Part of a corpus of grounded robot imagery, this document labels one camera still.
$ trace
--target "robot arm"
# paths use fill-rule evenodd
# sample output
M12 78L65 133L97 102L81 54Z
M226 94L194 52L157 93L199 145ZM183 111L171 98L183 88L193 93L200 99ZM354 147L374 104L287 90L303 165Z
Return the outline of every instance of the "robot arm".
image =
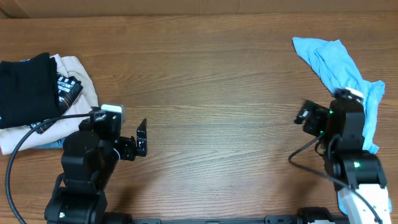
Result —
M121 137L123 105L102 105L69 135L62 155L63 174L56 181L45 209L48 224L132 224L132 216L105 212L105 187L120 159L133 161L147 154L146 119L134 137Z
M305 121L303 130L306 133L324 134L320 144L324 148L322 157L326 173L359 193L384 224L391 223L387 180L381 162L376 155L363 150L365 115L362 95L347 88L337 90L335 97L330 108L307 100L295 123ZM350 189L335 183L335 190L342 199L350 223L375 223L373 212Z

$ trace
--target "black cloth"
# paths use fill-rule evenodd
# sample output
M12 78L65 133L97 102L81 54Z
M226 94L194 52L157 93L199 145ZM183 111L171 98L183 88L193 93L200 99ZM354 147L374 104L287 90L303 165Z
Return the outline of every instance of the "black cloth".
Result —
M75 77L64 77L61 73L58 73L58 99L61 109L61 113L64 114L72 106L77 97L79 96L83 86L81 81L77 80ZM29 127L34 129L41 122L30 124ZM51 127L55 122L47 123L36 130L37 134L44 133L48 128Z
M49 53L0 63L0 129L61 116L57 63Z

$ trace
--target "cardboard box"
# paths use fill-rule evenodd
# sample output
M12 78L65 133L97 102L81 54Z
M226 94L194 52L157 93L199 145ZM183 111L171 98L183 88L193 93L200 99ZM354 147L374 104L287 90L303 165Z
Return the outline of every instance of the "cardboard box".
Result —
M0 19L8 18L2 11L0 11Z
M11 17L398 11L396 0L0 0Z

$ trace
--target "light blue fabric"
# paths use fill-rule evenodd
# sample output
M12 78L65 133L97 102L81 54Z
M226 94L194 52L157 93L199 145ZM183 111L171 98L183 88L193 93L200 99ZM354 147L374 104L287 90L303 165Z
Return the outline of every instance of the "light blue fabric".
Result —
M379 146L373 144L373 136L376 131L377 109L384 94L384 82L371 83L363 80L353 59L348 55L340 40L325 41L293 37L293 44L297 55L312 67L312 70L320 77L331 93L334 93L338 88L346 87L354 88L363 93L365 112L363 149L373 154L377 153ZM338 203L340 210L346 213L340 198L338 198Z
M65 140L65 138L61 138L59 140L56 140L55 142L50 142L47 144L43 144L41 146L35 146L33 148L34 149L59 149L59 148L62 148L64 140Z

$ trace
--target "wooden table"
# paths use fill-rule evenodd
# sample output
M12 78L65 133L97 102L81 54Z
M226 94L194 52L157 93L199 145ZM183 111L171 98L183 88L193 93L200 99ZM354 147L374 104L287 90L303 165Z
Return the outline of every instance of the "wooden table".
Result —
M333 184L287 157L311 140L293 124L303 99L332 97L299 58L292 37L340 39L364 79L386 83L374 142L398 203L398 13L256 14L0 20L0 60L75 55L100 103L127 109L123 135L148 119L149 152L121 161L106 188L108 211L135 218L234 218L338 213ZM28 223L44 208L62 150L19 153L12 195ZM0 179L9 156L0 157ZM298 162L323 170L307 150ZM398 213L392 214L398 222ZM0 223L17 223L0 185Z

